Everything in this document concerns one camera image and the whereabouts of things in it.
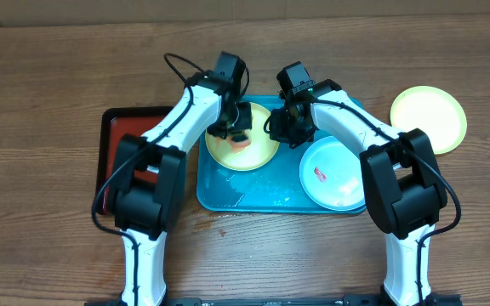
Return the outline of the green plate back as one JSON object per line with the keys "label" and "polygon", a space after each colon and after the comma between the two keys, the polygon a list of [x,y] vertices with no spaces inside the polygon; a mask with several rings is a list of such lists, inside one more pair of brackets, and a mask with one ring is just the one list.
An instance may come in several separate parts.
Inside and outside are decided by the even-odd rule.
{"label": "green plate back", "polygon": [[251,102],[253,126],[244,133],[252,143],[245,150],[231,153],[227,139],[214,137],[210,134],[204,136],[208,152],[215,161],[223,167],[237,171],[249,171],[265,165],[277,152],[279,143],[271,140],[264,131],[264,124],[270,112],[259,104]]}

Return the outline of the green plate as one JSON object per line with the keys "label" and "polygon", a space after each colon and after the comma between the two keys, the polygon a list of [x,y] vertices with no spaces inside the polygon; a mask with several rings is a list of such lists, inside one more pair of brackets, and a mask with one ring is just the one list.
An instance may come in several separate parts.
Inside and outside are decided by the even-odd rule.
{"label": "green plate", "polygon": [[451,94],[432,86],[416,86],[401,92],[390,108],[390,123],[406,132],[421,129],[436,155],[456,149],[468,126],[460,103]]}
{"label": "green plate", "polygon": [[277,152],[279,143],[271,140],[264,131],[264,124],[270,112],[259,104],[251,102],[253,126],[244,133],[252,143],[245,150],[231,153],[227,139],[214,137],[210,134],[204,136],[208,152],[215,161],[223,167],[237,171],[249,171],[265,165]]}

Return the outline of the light blue plate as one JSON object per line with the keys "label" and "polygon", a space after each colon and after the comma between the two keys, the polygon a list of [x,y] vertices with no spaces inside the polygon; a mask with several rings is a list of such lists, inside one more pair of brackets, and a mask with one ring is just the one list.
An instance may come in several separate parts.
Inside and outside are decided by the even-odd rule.
{"label": "light blue plate", "polygon": [[316,204],[337,213],[365,207],[359,159],[334,136],[314,142],[299,164],[303,190]]}

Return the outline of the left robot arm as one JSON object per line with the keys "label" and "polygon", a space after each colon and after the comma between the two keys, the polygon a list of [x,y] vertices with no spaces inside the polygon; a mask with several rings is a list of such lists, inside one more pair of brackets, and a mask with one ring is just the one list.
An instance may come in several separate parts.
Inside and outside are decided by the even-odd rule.
{"label": "left robot arm", "polygon": [[248,84],[248,71],[198,72],[160,123],[119,140],[113,172],[95,197],[114,216],[111,232],[124,245],[126,284],[118,305],[164,303],[165,246],[184,202],[187,154],[207,129],[227,138],[252,127],[242,102]]}

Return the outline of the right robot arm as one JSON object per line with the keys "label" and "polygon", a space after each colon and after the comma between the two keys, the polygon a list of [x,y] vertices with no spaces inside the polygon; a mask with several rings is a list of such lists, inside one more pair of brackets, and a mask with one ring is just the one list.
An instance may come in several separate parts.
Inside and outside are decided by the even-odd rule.
{"label": "right robot arm", "polygon": [[265,131],[291,147],[316,130],[333,135],[360,161],[367,211],[385,233],[386,305],[438,305],[428,282],[429,246],[440,211],[456,195],[441,176],[425,132],[401,132],[356,105],[332,80],[281,80],[284,106],[272,112]]}

